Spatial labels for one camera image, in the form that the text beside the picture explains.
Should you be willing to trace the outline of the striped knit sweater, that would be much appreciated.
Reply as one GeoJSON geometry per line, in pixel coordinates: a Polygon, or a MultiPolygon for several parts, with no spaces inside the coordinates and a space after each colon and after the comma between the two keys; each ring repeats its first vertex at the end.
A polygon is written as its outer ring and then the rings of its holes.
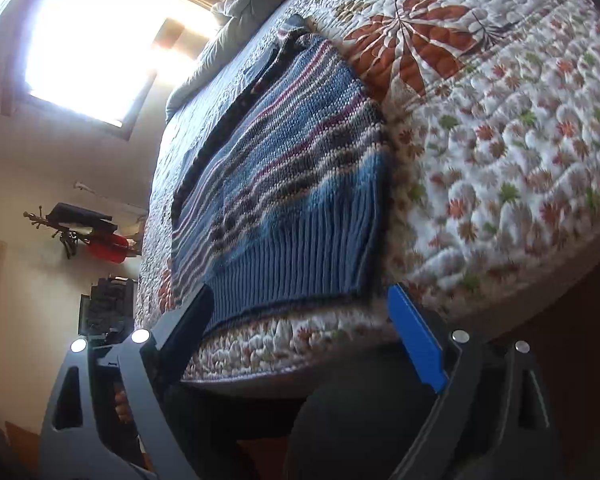
{"type": "Polygon", "coordinates": [[[385,119],[299,15],[189,156],[172,202],[172,295],[202,332],[363,297],[387,212],[385,119]]]}

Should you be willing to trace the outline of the black jacket on chair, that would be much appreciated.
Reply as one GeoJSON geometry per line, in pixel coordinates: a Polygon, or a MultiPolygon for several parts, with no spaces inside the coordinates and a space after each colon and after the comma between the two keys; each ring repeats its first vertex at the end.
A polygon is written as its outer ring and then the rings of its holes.
{"type": "Polygon", "coordinates": [[[136,281],[120,276],[100,278],[80,298],[78,334],[94,346],[120,344],[134,328],[136,281]]]}

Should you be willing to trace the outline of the wooden coat rack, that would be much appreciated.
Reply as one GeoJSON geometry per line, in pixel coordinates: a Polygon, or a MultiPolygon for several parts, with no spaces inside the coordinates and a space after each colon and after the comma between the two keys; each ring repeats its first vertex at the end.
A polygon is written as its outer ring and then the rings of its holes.
{"type": "MultiPolygon", "coordinates": [[[[82,244],[86,247],[86,238],[91,233],[96,232],[92,228],[84,228],[84,226],[76,226],[75,224],[56,224],[48,222],[45,218],[46,214],[44,214],[42,207],[38,207],[38,212],[36,214],[31,214],[30,212],[25,211],[22,215],[30,222],[31,226],[35,227],[35,229],[39,229],[41,226],[45,226],[46,228],[53,230],[54,234],[52,235],[52,237],[58,238],[58,240],[61,242],[62,247],[65,249],[66,257],[68,259],[71,259],[78,254],[79,244],[82,244]]],[[[137,246],[137,242],[135,240],[132,240],[132,238],[129,238],[129,240],[140,253],[140,250],[137,246]]]]}

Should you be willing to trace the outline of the black jacket on rack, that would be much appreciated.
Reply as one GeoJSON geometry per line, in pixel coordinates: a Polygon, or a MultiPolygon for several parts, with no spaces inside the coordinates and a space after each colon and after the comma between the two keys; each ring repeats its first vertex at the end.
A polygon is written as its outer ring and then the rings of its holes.
{"type": "Polygon", "coordinates": [[[45,218],[48,222],[75,224],[106,234],[112,234],[118,229],[118,226],[112,222],[112,217],[108,214],[66,203],[58,203],[49,214],[46,214],[45,218]]]}

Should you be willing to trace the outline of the wooden framed window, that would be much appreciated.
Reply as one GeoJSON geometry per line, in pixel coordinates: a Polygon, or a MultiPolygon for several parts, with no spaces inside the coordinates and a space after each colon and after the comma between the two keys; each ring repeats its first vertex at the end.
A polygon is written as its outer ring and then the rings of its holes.
{"type": "Polygon", "coordinates": [[[129,139],[158,76],[193,66],[175,51],[218,30],[221,0],[0,0],[0,114],[25,105],[129,139]]]}

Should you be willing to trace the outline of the floral quilted bedspread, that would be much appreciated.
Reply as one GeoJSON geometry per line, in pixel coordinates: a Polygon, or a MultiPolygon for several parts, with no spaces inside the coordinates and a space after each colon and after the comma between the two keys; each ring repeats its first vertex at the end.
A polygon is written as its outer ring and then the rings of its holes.
{"type": "Polygon", "coordinates": [[[286,0],[164,130],[139,328],[173,304],[170,206],[186,155],[291,14],[380,99],[396,170],[380,260],[424,307],[505,332],[600,255],[600,10],[592,0],[286,0]]]}

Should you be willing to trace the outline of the grey comforter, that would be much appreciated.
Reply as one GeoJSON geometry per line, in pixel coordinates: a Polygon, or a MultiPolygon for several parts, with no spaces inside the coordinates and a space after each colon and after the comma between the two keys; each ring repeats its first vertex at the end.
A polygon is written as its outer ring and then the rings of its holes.
{"type": "Polygon", "coordinates": [[[218,36],[202,50],[199,65],[166,101],[166,123],[202,87],[208,84],[248,44],[251,37],[283,0],[224,0],[212,11],[226,18],[218,36]]]}

